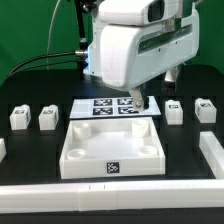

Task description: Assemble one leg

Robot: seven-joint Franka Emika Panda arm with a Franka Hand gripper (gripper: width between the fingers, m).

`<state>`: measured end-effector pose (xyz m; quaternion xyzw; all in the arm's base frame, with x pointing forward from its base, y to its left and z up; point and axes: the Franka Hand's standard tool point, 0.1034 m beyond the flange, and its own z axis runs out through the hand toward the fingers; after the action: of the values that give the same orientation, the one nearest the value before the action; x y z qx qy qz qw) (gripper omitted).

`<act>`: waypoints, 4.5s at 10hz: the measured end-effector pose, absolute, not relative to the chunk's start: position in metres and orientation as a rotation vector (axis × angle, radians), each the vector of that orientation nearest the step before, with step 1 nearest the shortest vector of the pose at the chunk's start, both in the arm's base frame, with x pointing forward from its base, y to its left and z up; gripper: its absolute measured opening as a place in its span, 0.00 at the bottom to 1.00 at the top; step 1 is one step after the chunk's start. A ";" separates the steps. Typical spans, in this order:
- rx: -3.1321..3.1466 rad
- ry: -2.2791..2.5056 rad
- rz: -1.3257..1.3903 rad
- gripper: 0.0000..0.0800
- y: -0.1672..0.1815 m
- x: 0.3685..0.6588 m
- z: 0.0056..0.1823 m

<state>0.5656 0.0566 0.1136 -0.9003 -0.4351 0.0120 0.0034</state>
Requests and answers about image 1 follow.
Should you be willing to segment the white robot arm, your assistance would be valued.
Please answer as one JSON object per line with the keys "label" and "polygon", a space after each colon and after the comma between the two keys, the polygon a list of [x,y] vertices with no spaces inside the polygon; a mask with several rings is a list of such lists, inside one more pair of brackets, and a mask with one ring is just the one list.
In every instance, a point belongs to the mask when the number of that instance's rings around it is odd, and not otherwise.
{"label": "white robot arm", "polygon": [[130,93],[138,111],[148,104],[141,86],[160,74],[174,82],[199,48],[194,0],[96,0],[92,24],[84,77]]}

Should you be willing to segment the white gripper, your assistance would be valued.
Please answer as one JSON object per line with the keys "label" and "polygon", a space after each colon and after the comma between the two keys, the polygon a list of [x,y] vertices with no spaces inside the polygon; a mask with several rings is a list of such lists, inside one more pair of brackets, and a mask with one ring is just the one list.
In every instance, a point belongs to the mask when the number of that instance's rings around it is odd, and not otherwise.
{"label": "white gripper", "polygon": [[194,57],[198,47],[199,15],[196,9],[172,32],[163,33],[161,23],[145,27],[107,25],[100,40],[103,82],[120,91],[131,89],[133,108],[142,112],[145,97],[137,86],[168,70],[162,90],[174,93],[180,73],[177,65]]}

